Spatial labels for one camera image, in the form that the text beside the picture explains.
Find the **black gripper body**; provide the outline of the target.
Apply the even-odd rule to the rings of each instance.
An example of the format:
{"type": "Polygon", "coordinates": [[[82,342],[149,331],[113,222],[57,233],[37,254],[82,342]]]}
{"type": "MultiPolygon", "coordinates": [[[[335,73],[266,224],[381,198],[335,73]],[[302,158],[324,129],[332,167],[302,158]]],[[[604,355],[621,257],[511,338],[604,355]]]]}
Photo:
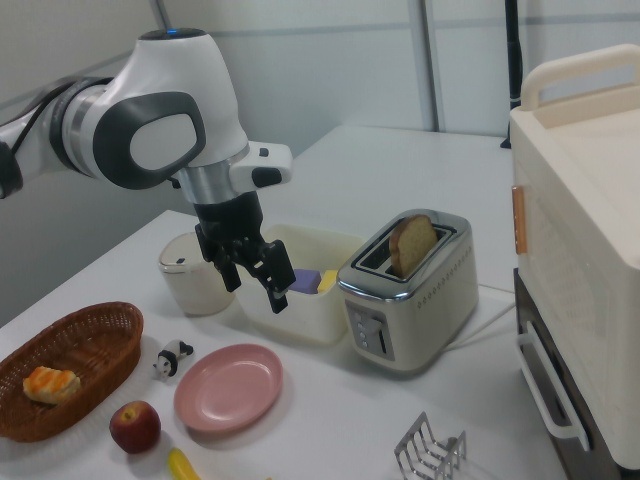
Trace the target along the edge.
{"type": "Polygon", "coordinates": [[[256,192],[217,204],[195,204],[199,220],[196,234],[205,260],[222,255],[233,262],[256,262],[264,243],[260,228],[263,214],[256,192]]]}

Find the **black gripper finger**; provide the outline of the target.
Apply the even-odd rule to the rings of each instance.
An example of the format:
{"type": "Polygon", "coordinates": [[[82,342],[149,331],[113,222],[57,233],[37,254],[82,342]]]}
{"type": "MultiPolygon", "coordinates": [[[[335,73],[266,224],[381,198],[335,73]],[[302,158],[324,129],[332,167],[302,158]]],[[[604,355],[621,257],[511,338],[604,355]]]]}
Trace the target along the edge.
{"type": "Polygon", "coordinates": [[[241,279],[237,270],[236,252],[220,246],[214,255],[214,265],[220,273],[225,288],[228,292],[234,292],[241,286],[241,279]]]}
{"type": "Polygon", "coordinates": [[[266,291],[272,312],[279,314],[288,306],[286,293],[296,280],[284,243],[249,241],[244,254],[245,269],[266,291]]]}

